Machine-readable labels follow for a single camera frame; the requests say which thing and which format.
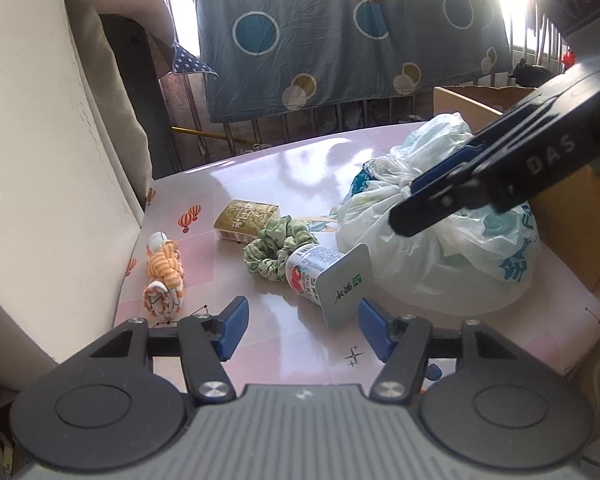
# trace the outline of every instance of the black object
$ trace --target black object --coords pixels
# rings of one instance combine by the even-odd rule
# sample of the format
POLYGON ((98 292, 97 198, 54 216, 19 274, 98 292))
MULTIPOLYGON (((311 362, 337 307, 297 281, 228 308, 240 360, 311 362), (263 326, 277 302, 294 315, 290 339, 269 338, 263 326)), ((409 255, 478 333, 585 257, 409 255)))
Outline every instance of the black object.
POLYGON ((539 1, 578 63, 414 180, 390 212, 396 233, 412 236, 461 208, 504 212, 600 156, 600 0, 539 1))
POLYGON ((101 14, 100 20, 136 118, 149 140, 153 178, 182 171, 146 31, 118 14, 101 14))
POLYGON ((526 59, 523 58, 513 69, 510 77, 515 79, 519 86, 538 88, 552 79, 554 74, 545 66, 527 64, 526 59))
POLYGON ((247 308, 236 298, 152 330, 129 320, 30 386, 11 410, 38 462, 20 478, 584 478, 568 464, 592 427, 585 397, 479 321, 439 330, 362 300, 360 328, 386 362, 369 399, 355 385, 249 385, 236 399, 219 356, 247 308), (189 394, 151 373, 158 354, 180 355, 189 394), (439 357, 458 370, 421 394, 439 357))

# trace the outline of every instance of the pink table surface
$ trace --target pink table surface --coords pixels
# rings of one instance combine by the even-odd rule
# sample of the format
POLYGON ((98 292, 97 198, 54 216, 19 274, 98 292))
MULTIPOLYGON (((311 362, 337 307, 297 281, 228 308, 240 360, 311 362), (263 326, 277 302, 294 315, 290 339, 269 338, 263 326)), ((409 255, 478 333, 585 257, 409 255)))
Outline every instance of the pink table surface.
MULTIPOLYGON (((147 282, 146 242, 156 231, 177 240, 184 268, 185 297, 178 316, 208 306, 219 313, 235 296, 247 297, 249 326, 224 364, 237 391, 246 383, 361 383, 368 389, 382 363, 351 319, 339 330, 325 326, 320 308, 286 283, 251 276, 241 244, 218 239, 216 217, 232 199, 273 203, 293 217, 328 214, 349 190, 362 164, 400 145, 419 124, 396 124, 278 146, 162 178, 146 208, 133 253, 136 266, 126 277, 115 324, 148 317, 141 306, 147 282), (178 219, 198 204, 198 220, 184 234, 178 219)), ((318 233, 336 248, 333 233, 318 233)), ((376 288, 374 299, 394 314, 417 314, 435 326, 456 328, 461 318, 396 300, 376 288)), ((530 290, 519 301, 481 319, 560 373, 577 364, 600 338, 600 292, 591 294, 547 247, 536 261, 530 290)), ((184 390, 176 358, 159 358, 155 371, 184 390)))

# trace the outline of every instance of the scrunchie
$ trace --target scrunchie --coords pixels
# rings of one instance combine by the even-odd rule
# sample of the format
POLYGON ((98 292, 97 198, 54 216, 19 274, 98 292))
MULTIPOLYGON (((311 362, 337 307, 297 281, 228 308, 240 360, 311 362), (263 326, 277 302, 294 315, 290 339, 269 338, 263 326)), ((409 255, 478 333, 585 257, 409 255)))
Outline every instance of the scrunchie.
POLYGON ((259 274, 272 282, 286 280, 285 264, 291 253, 318 240, 309 232, 305 222, 291 216, 272 218, 264 229, 244 248, 244 263, 251 274, 259 274))

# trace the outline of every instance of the tied plastic bag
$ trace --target tied plastic bag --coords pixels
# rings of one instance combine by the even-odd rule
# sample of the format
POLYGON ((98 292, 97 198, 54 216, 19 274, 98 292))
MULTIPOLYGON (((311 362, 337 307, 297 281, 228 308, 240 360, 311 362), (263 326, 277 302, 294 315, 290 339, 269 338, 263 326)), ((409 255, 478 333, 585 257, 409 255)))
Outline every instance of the tied plastic bag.
POLYGON ((472 137, 460 114, 438 115, 367 162, 337 213, 338 250, 366 244, 378 285, 406 303, 457 316, 517 300, 540 249, 526 203, 504 214, 462 209, 410 238, 389 226, 389 211, 411 194, 410 183, 472 137))

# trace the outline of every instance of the metal screw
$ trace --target metal screw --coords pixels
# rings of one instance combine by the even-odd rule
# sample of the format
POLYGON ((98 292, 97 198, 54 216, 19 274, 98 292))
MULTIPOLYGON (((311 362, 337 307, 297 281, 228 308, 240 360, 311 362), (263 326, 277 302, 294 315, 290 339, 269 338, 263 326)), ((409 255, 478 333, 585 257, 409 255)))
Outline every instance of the metal screw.
POLYGON ((404 386, 395 381, 383 381, 376 384, 374 391, 378 397, 383 399, 398 399, 404 395, 404 386))
POLYGON ((200 395, 207 399, 220 399, 229 394, 229 385, 222 381, 207 381, 200 384, 200 395))

